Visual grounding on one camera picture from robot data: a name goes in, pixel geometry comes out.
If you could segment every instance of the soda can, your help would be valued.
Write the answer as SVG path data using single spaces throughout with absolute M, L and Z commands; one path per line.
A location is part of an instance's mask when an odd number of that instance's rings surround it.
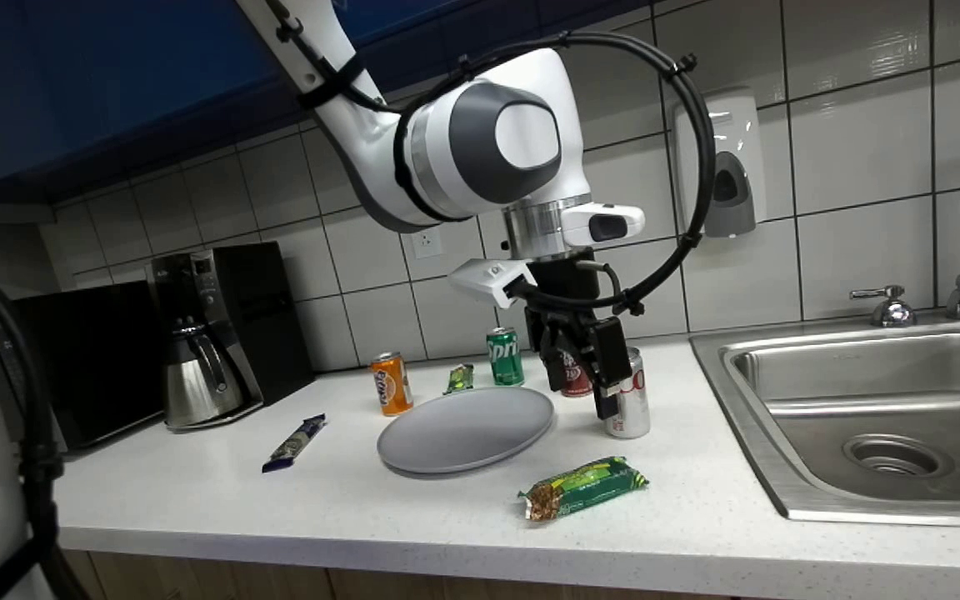
M 517 332 L 509 327 L 493 327 L 488 332 L 488 359 L 492 359 L 492 378 L 496 387 L 522 387 L 524 383 Z
M 594 389 L 585 363 L 573 359 L 573 352 L 562 351 L 562 392 L 564 398 L 586 398 Z
M 638 439 L 649 432 L 647 371 L 638 346 L 630 346 L 630 363 L 634 373 L 606 389 L 616 399 L 616 414 L 603 421 L 603 430 L 616 439 Z
M 377 381 L 377 398 L 380 398 L 380 411 L 386 416 L 393 414 L 406 414 L 415 406 L 409 399 L 409 381 L 406 381 L 406 363 L 400 352 L 380 352 L 375 359 L 375 381 Z

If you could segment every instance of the kitchen counter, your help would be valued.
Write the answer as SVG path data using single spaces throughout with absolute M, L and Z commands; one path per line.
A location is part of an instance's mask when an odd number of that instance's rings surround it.
M 690 343 L 644 346 L 644 359 L 649 436 L 612 439 L 592 398 L 554 398 L 557 428 L 536 447 L 450 480 L 380 462 L 390 421 L 369 373 L 325 378 L 223 430 L 177 436 L 158 422 L 68 467 L 64 547 L 738 596 L 960 596 L 960 527 L 783 519 Z M 544 389 L 536 359 L 527 373 Z M 439 398 L 447 368 L 409 368 L 409 383 L 416 399 Z M 315 414 L 330 428 L 298 467 L 262 472 Z M 612 452 L 649 487 L 552 527 L 524 522 L 517 489 Z

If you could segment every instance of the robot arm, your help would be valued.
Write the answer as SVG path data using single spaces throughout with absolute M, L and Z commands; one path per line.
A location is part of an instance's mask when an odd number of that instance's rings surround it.
M 354 167 L 377 223 L 409 233 L 470 221 L 488 204 L 503 208 L 513 260 L 478 260 L 454 281 L 502 306 L 524 298 L 552 387 L 562 389 L 564 359 L 577 359 L 594 381 L 599 421 L 612 421 L 616 414 L 612 392 L 630 378 L 616 314 L 644 310 L 644 298 L 700 244 L 710 208 L 713 123 L 684 81 L 690 60 L 634 38 L 552 38 L 552 44 L 619 48 L 653 64 L 698 132 L 698 212 L 673 257 L 638 286 L 599 301 L 594 248 L 638 236 L 644 211 L 592 199 L 573 87 L 548 41 L 447 81 L 396 114 L 363 72 L 330 0 L 236 3 Z
M 572 76 L 530 51 L 393 114 L 330 0 L 240 0 L 354 167 L 368 212 L 400 233 L 517 211 L 517 257 L 572 257 L 644 230 L 644 211 L 592 204 Z

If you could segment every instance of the faucet handle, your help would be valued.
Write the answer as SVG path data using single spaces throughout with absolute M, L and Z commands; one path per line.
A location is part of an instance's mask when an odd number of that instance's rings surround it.
M 852 289 L 852 301 L 875 301 L 875 298 L 900 301 L 904 293 L 907 293 L 904 283 L 886 283 L 886 286 Z
M 904 283 L 886 283 L 875 289 L 852 289 L 852 301 L 876 301 L 876 323 L 882 327 L 910 327 L 917 323 L 917 310 L 904 301 L 907 286 Z

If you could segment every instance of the gray plate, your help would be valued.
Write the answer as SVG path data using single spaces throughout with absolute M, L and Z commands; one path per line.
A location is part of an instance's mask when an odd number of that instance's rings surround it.
M 377 439 L 380 460 L 409 476 L 450 476 L 502 462 L 554 428 L 554 403 L 536 389 L 488 387 L 427 399 Z

